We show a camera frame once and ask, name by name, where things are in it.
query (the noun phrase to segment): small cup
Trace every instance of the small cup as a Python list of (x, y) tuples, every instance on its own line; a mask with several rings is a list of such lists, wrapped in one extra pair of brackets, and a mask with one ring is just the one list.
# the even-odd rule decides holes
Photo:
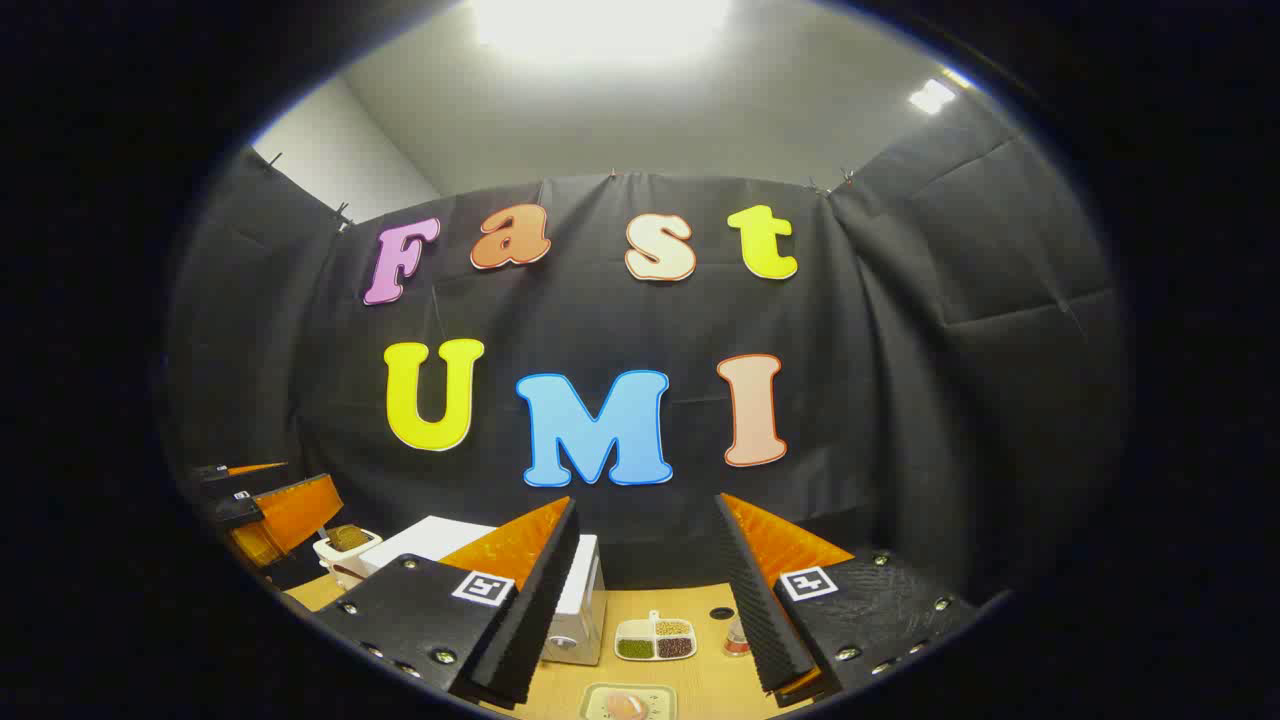
[(746, 633), (742, 632), (742, 620), (735, 619), (733, 624), (728, 626), (728, 634), (724, 635), (724, 655), (741, 657), (749, 652), (751, 652), (751, 647), (746, 643)]

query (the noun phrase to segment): white wall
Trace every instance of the white wall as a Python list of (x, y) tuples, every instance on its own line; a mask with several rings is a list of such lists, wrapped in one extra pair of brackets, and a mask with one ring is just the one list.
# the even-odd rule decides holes
[(356, 223), (440, 196), (335, 76), (253, 141), (275, 168)]

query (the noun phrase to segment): blue letter m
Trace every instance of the blue letter m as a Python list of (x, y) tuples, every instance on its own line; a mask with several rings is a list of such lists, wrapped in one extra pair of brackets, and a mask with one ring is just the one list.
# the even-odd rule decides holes
[(658, 402), (671, 383), (654, 370), (631, 370), (613, 380), (600, 415), (591, 418), (568, 378), (557, 374), (529, 375), (516, 383), (516, 395), (529, 402), (534, 466), (525, 482), (534, 487), (567, 486), (572, 473), (559, 464), (564, 447), (577, 473), (595, 483), (618, 446), (618, 462), (609, 479), (620, 486), (648, 486), (671, 479), (671, 465), (662, 460)]

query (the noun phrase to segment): wooden table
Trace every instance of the wooden table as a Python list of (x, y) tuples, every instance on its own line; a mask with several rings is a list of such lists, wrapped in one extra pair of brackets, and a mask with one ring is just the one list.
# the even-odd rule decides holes
[[(319, 610), (342, 594), (333, 578), (324, 575), (288, 594), (308, 610)], [(685, 720), (760, 720), (777, 717), (804, 701), (780, 710), (760, 689), (750, 655), (728, 657), (721, 651), (732, 620), (714, 620), (713, 607), (733, 607), (727, 583), (700, 588), (662, 591), (608, 591), (604, 616), (604, 647), (595, 666), (540, 661), (529, 688), (529, 702), (516, 710), (481, 703), (489, 710), (524, 720), (575, 720), (582, 693), (591, 683), (632, 683), (668, 685), (676, 691), (678, 716)], [(613, 630), (623, 620), (649, 616), (657, 610), (663, 618), (681, 618), (694, 624), (698, 652), (686, 660), (634, 662), (613, 653)]]

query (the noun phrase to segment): white ceiling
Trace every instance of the white ceiling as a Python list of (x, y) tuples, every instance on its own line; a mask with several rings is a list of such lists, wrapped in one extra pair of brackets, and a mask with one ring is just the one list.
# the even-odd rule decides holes
[(799, 0), (731, 0), (718, 36), (668, 63), (559, 65), (480, 45), (461, 4), (343, 74), (442, 195), (611, 168), (829, 188), (928, 122), (908, 96), (941, 77), (867, 19)]

